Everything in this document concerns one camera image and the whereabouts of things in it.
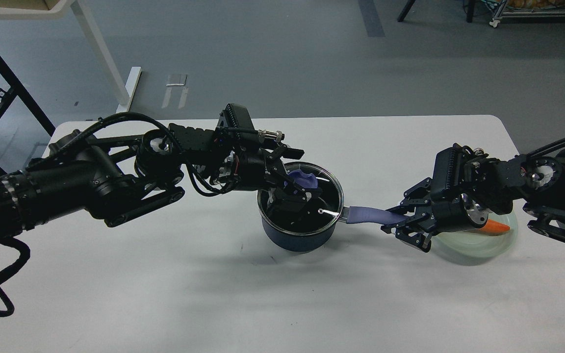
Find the cable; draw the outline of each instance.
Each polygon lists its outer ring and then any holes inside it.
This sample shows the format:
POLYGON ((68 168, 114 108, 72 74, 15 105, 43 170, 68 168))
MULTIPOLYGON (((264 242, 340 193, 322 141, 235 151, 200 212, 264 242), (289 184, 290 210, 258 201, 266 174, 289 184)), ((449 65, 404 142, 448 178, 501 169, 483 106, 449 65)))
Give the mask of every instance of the cable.
POLYGON ((14 248, 19 251, 19 258, 14 261, 14 263, 10 264, 6 268, 0 271, 0 286, 5 281, 9 280, 13 275, 16 275, 17 272, 27 263, 29 260, 29 246, 23 243, 19 239, 9 237, 2 239, 0 244, 3 246, 8 246, 10 248, 14 248))
POLYGON ((555 141, 553 143, 549 143, 548 145, 545 145, 545 146, 540 147, 536 150, 533 150, 533 151, 527 153, 527 156, 531 157, 531 158, 541 157, 541 156, 544 156, 546 154, 549 154, 550 152, 553 152, 555 150, 559 150, 560 148, 564 148, 564 147, 565 147, 565 138, 559 139, 558 141, 555 141))

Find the gray floor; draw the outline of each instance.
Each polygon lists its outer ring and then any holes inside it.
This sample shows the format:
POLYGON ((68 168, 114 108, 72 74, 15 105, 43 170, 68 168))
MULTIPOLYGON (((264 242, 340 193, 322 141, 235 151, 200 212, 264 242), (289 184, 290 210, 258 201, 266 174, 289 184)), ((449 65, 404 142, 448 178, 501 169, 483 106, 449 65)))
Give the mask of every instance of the gray floor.
MULTIPOLYGON (((370 37, 367 0, 87 3, 123 76, 143 66, 132 110, 153 118, 215 118, 237 102, 253 118, 493 114, 522 152, 565 136, 565 22, 493 29, 489 15, 466 23, 459 0, 420 0, 397 23, 405 1, 375 0, 385 36, 370 37), (173 89, 163 107, 181 73, 186 105, 173 89)), ((116 109, 72 13, 0 21, 0 54, 56 125, 116 109)), ((16 103, 0 123, 0 164, 21 168, 48 140, 16 103)))

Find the blue pot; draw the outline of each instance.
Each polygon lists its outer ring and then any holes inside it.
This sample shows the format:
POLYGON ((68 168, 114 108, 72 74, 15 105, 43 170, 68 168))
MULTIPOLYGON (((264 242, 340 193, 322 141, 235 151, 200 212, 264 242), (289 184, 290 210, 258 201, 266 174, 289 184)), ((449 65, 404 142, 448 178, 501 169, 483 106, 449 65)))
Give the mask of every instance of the blue pot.
POLYGON ((312 163, 294 161, 285 164, 287 173, 301 170, 304 174, 314 174, 318 186, 323 190, 320 197, 309 201, 303 214, 272 214, 267 212, 269 195, 262 190, 258 191, 258 210, 262 218, 265 234, 283 249, 296 252, 307 252, 322 246, 334 232, 337 218, 331 215, 319 214, 318 209, 343 210, 343 190, 341 184, 333 174, 312 163))

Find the pot handle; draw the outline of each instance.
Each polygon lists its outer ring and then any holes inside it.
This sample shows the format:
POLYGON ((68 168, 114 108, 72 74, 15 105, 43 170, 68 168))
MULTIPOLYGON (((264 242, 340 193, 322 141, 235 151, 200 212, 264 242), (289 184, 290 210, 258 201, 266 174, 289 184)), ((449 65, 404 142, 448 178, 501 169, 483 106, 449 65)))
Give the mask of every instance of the pot handle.
POLYGON ((379 208, 361 207, 361 206, 344 206, 341 214, 337 212, 318 210, 320 213, 330 214, 337 217, 337 221, 347 224, 358 223, 378 223, 378 224, 394 224, 407 219, 405 215, 396 214, 394 212, 381 210, 379 208))

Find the metal cart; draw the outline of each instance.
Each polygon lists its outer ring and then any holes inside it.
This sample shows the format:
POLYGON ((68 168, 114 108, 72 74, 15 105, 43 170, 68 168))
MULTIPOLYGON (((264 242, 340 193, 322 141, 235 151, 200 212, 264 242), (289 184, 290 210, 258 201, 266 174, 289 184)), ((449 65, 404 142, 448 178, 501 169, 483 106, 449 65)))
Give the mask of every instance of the metal cart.
POLYGON ((489 25, 496 28, 503 18, 516 17, 565 17, 565 7, 560 9, 508 9, 508 0, 502 0, 494 11, 494 16, 489 25))

